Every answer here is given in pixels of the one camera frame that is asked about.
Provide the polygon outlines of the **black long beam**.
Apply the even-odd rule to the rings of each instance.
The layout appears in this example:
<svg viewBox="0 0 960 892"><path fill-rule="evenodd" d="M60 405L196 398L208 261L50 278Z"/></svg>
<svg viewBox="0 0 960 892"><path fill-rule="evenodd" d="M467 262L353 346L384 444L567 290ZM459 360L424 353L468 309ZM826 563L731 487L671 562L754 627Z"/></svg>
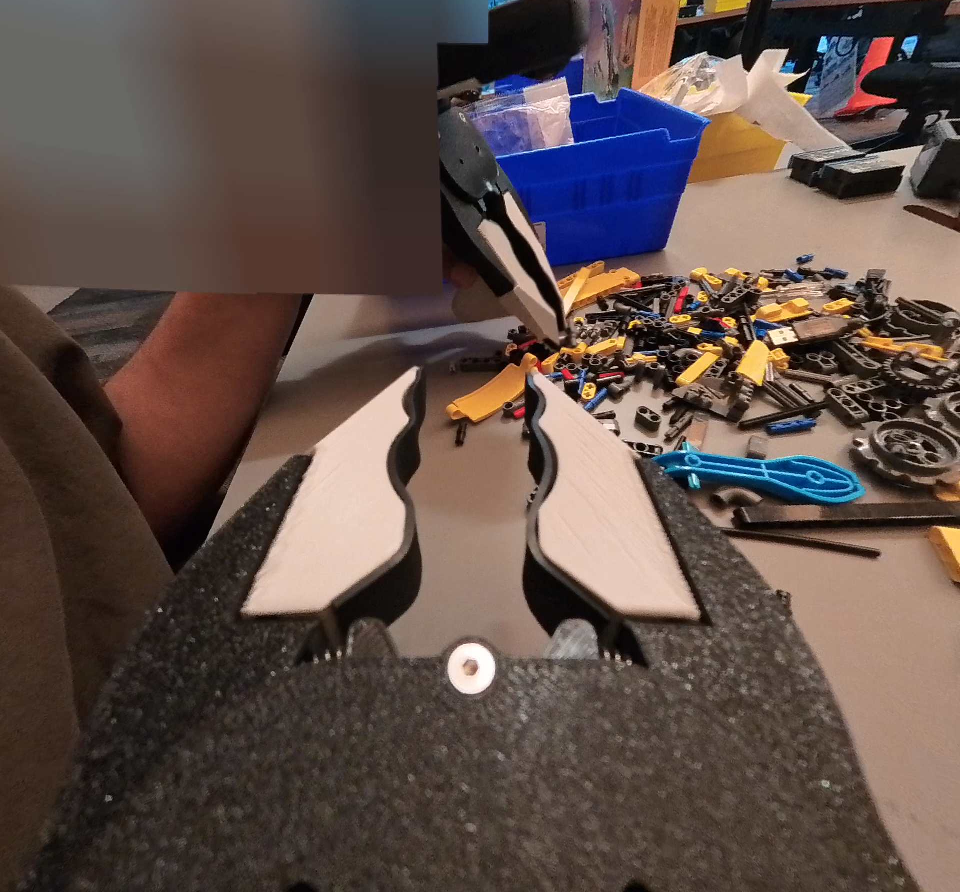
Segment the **black long beam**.
<svg viewBox="0 0 960 892"><path fill-rule="evenodd" d="M753 530L959 526L959 503L922 500L738 506L732 522L735 527Z"/></svg>

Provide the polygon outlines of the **black battery pack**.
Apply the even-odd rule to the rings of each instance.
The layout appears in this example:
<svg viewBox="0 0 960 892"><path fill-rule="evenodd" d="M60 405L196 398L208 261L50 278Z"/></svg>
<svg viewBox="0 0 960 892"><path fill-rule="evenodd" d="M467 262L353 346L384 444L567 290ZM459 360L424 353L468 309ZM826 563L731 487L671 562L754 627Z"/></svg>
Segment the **black battery pack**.
<svg viewBox="0 0 960 892"><path fill-rule="evenodd" d="M855 149L846 143L825 148L794 153L788 161L789 176L806 186L814 185L822 175L824 166L864 156L864 150Z"/></svg>
<svg viewBox="0 0 960 892"><path fill-rule="evenodd" d="M813 185L839 199L884 195L899 188L904 172L903 163L882 155L849 157L824 164Z"/></svg>

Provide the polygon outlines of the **crumpled plastic bags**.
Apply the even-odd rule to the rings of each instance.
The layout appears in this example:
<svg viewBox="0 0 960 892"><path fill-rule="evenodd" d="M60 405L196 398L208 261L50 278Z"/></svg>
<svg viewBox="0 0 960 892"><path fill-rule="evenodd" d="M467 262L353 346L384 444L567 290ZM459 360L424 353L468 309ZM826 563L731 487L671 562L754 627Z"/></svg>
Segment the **crumpled plastic bags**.
<svg viewBox="0 0 960 892"><path fill-rule="evenodd" d="M640 91L704 118L735 115L799 151L841 145L788 92L795 77L781 72L785 59L784 49L769 48L746 69L740 56L722 59L700 52L650 79Z"/></svg>

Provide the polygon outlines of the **black battery charger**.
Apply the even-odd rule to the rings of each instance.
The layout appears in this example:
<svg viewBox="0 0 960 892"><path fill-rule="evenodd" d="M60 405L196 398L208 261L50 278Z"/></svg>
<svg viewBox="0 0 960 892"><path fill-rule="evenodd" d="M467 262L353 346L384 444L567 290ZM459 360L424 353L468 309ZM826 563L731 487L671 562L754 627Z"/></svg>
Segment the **black battery charger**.
<svg viewBox="0 0 960 892"><path fill-rule="evenodd" d="M959 198L959 118L942 118L930 127L909 182L918 198Z"/></svg>

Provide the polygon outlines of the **yellow plastic bin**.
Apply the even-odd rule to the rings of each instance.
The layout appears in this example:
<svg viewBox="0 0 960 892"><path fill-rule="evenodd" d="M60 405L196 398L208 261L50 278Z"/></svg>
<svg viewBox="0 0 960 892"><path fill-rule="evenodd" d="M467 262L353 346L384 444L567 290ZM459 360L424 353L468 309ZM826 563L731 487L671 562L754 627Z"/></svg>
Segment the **yellow plastic bin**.
<svg viewBox="0 0 960 892"><path fill-rule="evenodd" d="M690 184L785 168L799 151L796 143L773 132L796 130L800 109L810 95L764 94L735 111L712 118L702 132L690 168Z"/></svg>

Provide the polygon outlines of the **person's left forearm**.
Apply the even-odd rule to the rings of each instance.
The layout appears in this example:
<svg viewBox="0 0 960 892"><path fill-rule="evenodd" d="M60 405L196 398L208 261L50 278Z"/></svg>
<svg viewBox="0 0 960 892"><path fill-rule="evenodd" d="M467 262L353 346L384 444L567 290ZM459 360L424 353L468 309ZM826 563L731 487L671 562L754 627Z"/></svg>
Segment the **person's left forearm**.
<svg viewBox="0 0 960 892"><path fill-rule="evenodd" d="M105 384L121 424L117 469L164 550L233 470L306 300L179 291Z"/></svg>

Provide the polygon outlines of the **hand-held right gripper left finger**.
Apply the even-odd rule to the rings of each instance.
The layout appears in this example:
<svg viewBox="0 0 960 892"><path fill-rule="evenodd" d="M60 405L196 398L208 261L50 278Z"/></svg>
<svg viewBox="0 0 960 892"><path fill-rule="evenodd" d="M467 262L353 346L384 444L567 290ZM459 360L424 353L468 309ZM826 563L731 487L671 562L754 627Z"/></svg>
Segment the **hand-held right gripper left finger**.
<svg viewBox="0 0 960 892"><path fill-rule="evenodd" d="M413 366L314 447L244 617L393 622L413 604L422 558L407 487L425 413L424 374Z"/></svg>

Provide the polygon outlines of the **blue part separator tool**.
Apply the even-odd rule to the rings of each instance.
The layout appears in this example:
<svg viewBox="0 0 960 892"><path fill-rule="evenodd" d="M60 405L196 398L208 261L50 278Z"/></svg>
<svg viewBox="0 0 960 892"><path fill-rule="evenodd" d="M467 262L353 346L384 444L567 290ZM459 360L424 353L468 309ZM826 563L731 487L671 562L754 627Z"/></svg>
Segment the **blue part separator tool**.
<svg viewBox="0 0 960 892"><path fill-rule="evenodd" d="M680 481L696 477L702 486L737 486L793 504L846 504L866 494L854 472L809 455L754 459L679 451L661 454L653 461L667 476Z"/></svg>

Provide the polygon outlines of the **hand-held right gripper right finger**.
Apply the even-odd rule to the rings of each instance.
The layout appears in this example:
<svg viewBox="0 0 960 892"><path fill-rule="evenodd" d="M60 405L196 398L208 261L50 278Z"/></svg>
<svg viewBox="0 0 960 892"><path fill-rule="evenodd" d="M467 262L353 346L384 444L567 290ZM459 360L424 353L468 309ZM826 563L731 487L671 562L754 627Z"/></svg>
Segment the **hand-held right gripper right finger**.
<svg viewBox="0 0 960 892"><path fill-rule="evenodd" d="M538 371L526 377L524 406L534 566L606 619L699 622L637 456Z"/></svg>

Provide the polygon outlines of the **grey gear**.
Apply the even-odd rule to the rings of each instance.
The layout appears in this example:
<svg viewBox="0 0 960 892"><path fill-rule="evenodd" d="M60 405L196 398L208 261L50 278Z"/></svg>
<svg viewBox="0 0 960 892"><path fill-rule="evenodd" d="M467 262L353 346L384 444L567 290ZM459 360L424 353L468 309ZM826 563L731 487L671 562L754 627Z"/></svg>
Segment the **grey gear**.
<svg viewBox="0 0 960 892"><path fill-rule="evenodd" d="M907 349L890 355L883 362L881 377L905 394L929 396L947 389L954 380L954 368L941 358L927 358Z"/></svg>

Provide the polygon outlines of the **yellow holed beam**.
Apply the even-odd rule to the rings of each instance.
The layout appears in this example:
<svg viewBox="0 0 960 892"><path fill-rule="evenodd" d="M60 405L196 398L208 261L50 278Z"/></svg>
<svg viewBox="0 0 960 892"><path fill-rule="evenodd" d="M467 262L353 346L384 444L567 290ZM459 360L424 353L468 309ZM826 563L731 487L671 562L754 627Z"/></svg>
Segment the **yellow holed beam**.
<svg viewBox="0 0 960 892"><path fill-rule="evenodd" d="M595 276L603 273L605 263L596 261L580 267L570 275L564 276L558 280L558 289L561 294L564 313L570 313L574 308L574 303L580 297L588 281Z"/></svg>

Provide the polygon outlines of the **pile of small building parts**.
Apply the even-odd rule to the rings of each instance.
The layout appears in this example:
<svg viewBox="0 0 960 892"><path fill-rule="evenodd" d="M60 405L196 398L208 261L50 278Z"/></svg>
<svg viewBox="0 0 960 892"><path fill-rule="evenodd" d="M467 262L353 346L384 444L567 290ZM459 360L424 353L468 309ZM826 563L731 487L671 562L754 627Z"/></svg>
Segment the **pile of small building parts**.
<svg viewBox="0 0 960 892"><path fill-rule="evenodd" d="M922 339L895 340L888 321L902 296L884 269L851 279L805 255L782 269L639 275L635 286L603 298L590 295L590 279L567 314L567 344L548 345L519 325L501 351L462 358L451 370L493 378L536 356L536 370L636 457L810 456L772 454L770 442L808 438L826 415L852 437L872 422L911 418L958 439L958 430L939 428L922 411L931 396L958 391L958 342L946 352ZM882 379L883 362L907 349L949 362L945 391L905 394ZM875 479L958 502L958 481L899 486L854 462L850 446L851 462Z"/></svg>

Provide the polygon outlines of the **clear plastic parts bag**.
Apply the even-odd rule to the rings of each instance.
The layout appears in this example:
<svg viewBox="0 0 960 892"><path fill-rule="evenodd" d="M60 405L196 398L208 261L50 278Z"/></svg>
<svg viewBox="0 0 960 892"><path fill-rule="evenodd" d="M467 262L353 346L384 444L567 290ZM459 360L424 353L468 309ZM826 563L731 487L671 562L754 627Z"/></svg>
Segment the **clear plastic parts bag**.
<svg viewBox="0 0 960 892"><path fill-rule="evenodd" d="M570 92L565 78L518 92L481 97L463 107L496 157L574 143Z"/></svg>

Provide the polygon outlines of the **black thin axle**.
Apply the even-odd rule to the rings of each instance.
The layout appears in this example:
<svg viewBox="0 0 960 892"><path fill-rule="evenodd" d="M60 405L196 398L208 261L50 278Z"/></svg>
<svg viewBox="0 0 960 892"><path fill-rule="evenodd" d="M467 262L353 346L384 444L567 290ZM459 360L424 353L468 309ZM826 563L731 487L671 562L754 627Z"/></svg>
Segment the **black thin axle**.
<svg viewBox="0 0 960 892"><path fill-rule="evenodd" d="M727 538L743 541L767 542L794 548L829 551L870 560L875 560L882 556L882 551L874 547L811 536L729 527L718 527L717 531L723 533Z"/></svg>

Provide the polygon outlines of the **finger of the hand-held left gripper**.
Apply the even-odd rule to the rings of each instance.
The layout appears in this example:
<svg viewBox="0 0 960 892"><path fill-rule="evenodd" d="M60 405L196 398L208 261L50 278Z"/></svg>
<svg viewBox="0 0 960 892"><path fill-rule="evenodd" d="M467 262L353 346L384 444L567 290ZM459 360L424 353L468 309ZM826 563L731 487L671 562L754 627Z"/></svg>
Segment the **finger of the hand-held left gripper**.
<svg viewBox="0 0 960 892"><path fill-rule="evenodd" d="M479 226L479 235L490 246L497 258L500 270L510 280L510 289L499 296L502 303L513 309L513 314L530 328L537 338L557 343L561 339L561 322L557 310L550 304L532 277L519 260L510 238L501 226L484 219Z"/></svg>
<svg viewBox="0 0 960 892"><path fill-rule="evenodd" d="M563 299L553 271L546 259L546 252L532 224L510 191L495 194L495 223L499 224L510 238L510 243L518 259L534 277L540 291L557 310L561 324L566 323Z"/></svg>

